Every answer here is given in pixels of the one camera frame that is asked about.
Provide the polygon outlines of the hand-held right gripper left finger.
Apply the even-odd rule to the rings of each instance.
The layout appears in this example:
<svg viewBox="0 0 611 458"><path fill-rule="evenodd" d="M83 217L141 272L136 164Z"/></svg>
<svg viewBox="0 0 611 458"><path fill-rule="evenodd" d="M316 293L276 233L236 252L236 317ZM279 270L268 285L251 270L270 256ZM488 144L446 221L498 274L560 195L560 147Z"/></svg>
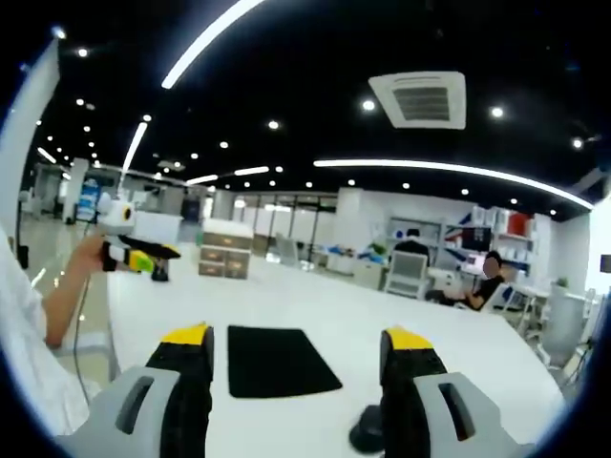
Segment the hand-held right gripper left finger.
<svg viewBox="0 0 611 458"><path fill-rule="evenodd" d="M174 330L145 366L93 399L79 429L55 442L67 457L203 457L213 375L214 328Z"/></svg>

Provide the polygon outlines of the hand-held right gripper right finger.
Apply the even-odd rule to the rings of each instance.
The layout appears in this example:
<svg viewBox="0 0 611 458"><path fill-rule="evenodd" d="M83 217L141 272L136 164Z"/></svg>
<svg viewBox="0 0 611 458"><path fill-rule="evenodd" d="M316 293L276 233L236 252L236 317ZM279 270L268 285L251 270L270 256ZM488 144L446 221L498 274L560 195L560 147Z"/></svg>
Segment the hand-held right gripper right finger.
<svg viewBox="0 0 611 458"><path fill-rule="evenodd" d="M498 406L449 372L424 337L401 326L381 333L380 402L387 457L527 457L504 429Z"/></svg>

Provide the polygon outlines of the person's left hand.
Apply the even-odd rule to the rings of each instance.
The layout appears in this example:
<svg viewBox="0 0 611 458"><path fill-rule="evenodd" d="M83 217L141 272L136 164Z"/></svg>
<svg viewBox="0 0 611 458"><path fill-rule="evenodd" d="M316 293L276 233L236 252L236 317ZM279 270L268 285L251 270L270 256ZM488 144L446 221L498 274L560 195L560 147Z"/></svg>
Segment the person's left hand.
<svg viewBox="0 0 611 458"><path fill-rule="evenodd" d="M93 234L83 238L75 247L69 262L69 270L80 275L101 272L103 268L102 248L104 237Z"/></svg>

